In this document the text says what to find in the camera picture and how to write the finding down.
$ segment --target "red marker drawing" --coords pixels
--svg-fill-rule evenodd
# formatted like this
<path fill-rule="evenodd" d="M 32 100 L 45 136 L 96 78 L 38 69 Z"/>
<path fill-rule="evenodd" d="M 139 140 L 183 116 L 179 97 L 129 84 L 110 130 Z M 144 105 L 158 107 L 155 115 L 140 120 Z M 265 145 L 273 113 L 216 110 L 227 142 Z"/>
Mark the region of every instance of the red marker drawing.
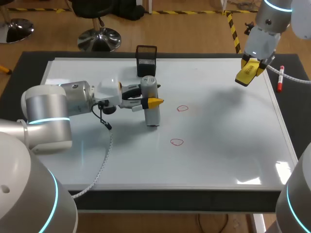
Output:
<path fill-rule="evenodd" d="M 280 67 L 280 72 L 284 74 L 284 66 Z M 276 89 L 278 93 L 282 91 L 282 86 L 283 86 L 283 75 L 279 75 Z"/>
<path fill-rule="evenodd" d="M 174 146 L 180 146 L 181 144 L 184 143 L 184 140 L 174 138 L 174 139 L 171 140 L 171 143 L 172 143 Z"/>
<path fill-rule="evenodd" d="M 185 105 L 180 105 L 178 108 L 177 108 L 177 111 L 179 112 L 183 112 L 183 111 L 186 111 L 188 110 L 188 106 L 185 106 Z"/>

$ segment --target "white cable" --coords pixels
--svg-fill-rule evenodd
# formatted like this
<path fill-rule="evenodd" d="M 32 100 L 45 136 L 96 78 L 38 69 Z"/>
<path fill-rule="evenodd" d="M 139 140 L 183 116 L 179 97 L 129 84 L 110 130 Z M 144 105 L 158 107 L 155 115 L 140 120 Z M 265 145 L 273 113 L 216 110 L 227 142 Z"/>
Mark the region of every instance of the white cable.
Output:
<path fill-rule="evenodd" d="M 311 81 L 306 81 L 306 80 L 301 80 L 301 79 L 296 79 L 292 76 L 289 76 L 287 74 L 282 74 L 279 70 L 273 68 L 272 66 L 268 66 L 268 68 L 270 70 L 272 70 L 273 72 L 277 73 L 278 75 L 282 75 L 284 78 L 287 78 L 289 80 L 292 80 L 292 81 L 295 81 L 295 82 L 298 82 L 298 83 L 305 83 L 305 84 L 311 84 Z"/>
<path fill-rule="evenodd" d="M 113 137 L 112 137 L 112 132 L 111 132 L 111 130 L 109 130 L 109 134 L 110 134 L 109 148 L 108 148 L 107 153 L 106 153 L 106 155 L 105 155 L 103 164 L 102 164 L 101 168 L 99 169 L 99 171 L 98 171 L 98 173 L 97 173 L 97 175 L 96 175 L 96 177 L 95 177 L 93 183 L 90 184 L 86 189 L 84 189 L 84 190 L 81 191 L 80 193 L 77 193 L 77 194 L 73 195 L 73 196 L 72 196 L 73 199 L 78 198 L 78 197 L 82 196 L 83 194 L 85 194 L 87 191 L 89 191 L 89 190 L 96 184 L 97 180 L 98 180 L 99 177 L 101 176 L 101 173 L 102 173 L 102 171 L 103 171 L 103 169 L 104 169 L 104 167 L 105 167 L 105 165 L 106 165 L 106 163 L 107 163 L 108 157 L 109 157 L 109 155 L 110 155 L 110 153 L 111 153 L 111 150 L 112 150 Z"/>

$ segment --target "cable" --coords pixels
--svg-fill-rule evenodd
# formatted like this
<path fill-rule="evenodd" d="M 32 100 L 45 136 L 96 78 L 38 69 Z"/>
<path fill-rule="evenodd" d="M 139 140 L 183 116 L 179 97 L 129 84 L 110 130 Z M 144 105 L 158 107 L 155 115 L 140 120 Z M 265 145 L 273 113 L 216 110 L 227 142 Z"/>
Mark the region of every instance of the cable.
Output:
<path fill-rule="evenodd" d="M 226 214 L 226 215 L 225 215 L 225 224 L 224 224 L 224 226 L 221 228 L 221 230 L 220 230 L 218 233 L 222 233 L 222 232 L 224 231 L 225 227 L 226 227 L 227 224 L 228 224 L 228 221 L 229 221 L 229 215 Z"/>
<path fill-rule="evenodd" d="M 306 81 L 306 80 L 302 80 L 302 79 L 297 79 L 297 78 L 294 78 L 292 76 L 289 76 L 287 74 L 282 74 L 279 70 L 273 68 L 272 66 L 267 66 L 270 70 L 272 70 L 274 73 L 277 73 L 278 75 L 282 75 L 284 78 L 287 78 L 289 80 L 292 80 L 294 82 L 297 82 L 297 83 L 305 83 L 305 84 L 311 84 L 311 81 Z"/>
<path fill-rule="evenodd" d="M 105 155 L 105 157 L 104 157 L 104 161 L 103 161 L 103 163 L 102 163 L 102 166 L 101 166 L 101 168 L 99 169 L 99 171 L 98 171 L 98 173 L 97 173 L 97 175 L 96 175 L 96 177 L 95 177 L 93 183 L 91 183 L 86 189 L 84 189 L 84 190 L 81 191 L 80 193 L 77 193 L 77 194 L 73 195 L 73 196 L 72 196 L 73 199 L 82 196 L 83 194 L 85 194 L 87 191 L 89 191 L 89 190 L 96 184 L 96 182 L 98 181 L 99 177 L 101 176 L 101 173 L 102 173 L 102 171 L 103 171 L 103 169 L 104 169 L 104 167 L 105 167 L 105 165 L 106 165 L 106 163 L 107 163 L 107 160 L 108 160 L 108 158 L 109 158 L 109 155 L 110 155 L 110 153 L 111 153 L 111 151 L 112 151 L 113 136 L 112 136 L 112 132 L 111 132 L 111 126 L 110 126 L 110 124 L 109 124 L 108 122 L 104 121 L 103 119 L 101 119 L 101 117 L 99 117 L 97 114 L 94 113 L 93 107 L 94 107 L 95 105 L 98 105 L 98 103 L 92 105 L 92 107 L 91 107 L 92 113 L 93 113 L 97 118 L 99 118 L 99 119 L 101 120 L 101 123 L 104 124 L 104 125 L 109 129 L 109 135 L 110 135 L 109 148 L 108 148 L 108 150 L 107 150 L 107 152 L 106 152 L 106 155 Z"/>
<path fill-rule="evenodd" d="M 200 216 L 201 216 L 200 214 L 197 214 L 197 220 L 198 220 L 200 232 L 201 232 L 201 233 L 205 233 L 205 231 L 203 230 L 202 225 L 201 225 Z M 226 214 L 226 215 L 225 215 L 225 223 L 224 223 L 223 227 L 220 229 L 220 231 L 219 231 L 218 233 L 222 233 L 222 232 L 224 231 L 225 227 L 226 227 L 227 224 L 228 224 L 228 221 L 229 221 L 229 215 Z"/>
<path fill-rule="evenodd" d="M 201 233 L 205 233 L 203 228 L 202 228 L 202 225 L 201 225 L 200 216 L 201 216 L 200 214 L 197 214 L 197 221 L 198 221 L 198 224 L 199 224 L 199 229 L 200 229 Z"/>

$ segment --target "office chair base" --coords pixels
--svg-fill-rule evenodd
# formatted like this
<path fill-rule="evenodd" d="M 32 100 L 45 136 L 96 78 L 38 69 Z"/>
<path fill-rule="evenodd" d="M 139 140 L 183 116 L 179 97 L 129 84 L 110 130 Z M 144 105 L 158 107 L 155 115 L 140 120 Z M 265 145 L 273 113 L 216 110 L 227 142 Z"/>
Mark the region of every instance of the office chair base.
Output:
<path fill-rule="evenodd" d="M 90 29 L 78 38 L 81 51 L 113 51 L 121 45 L 120 34 L 111 28 Z"/>
<path fill-rule="evenodd" d="M 32 22 L 14 18 L 10 23 L 0 23 L 0 43 L 9 44 L 25 39 L 34 32 Z"/>

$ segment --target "whiteboard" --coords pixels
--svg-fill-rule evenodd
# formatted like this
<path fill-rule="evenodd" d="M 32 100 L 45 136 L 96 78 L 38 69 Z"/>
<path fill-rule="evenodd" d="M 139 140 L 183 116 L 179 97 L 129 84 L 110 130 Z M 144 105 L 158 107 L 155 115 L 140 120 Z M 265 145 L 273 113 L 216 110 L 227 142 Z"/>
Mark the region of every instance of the whiteboard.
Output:
<path fill-rule="evenodd" d="M 95 190 L 281 190 L 297 158 L 265 71 L 248 87 L 234 82 L 240 59 L 157 59 L 161 123 L 145 125 L 144 112 L 117 109 L 113 149 Z M 58 58 L 43 83 L 111 77 L 140 83 L 135 59 Z M 109 144 L 92 114 L 70 117 L 73 146 L 40 155 L 69 190 L 92 183 Z"/>

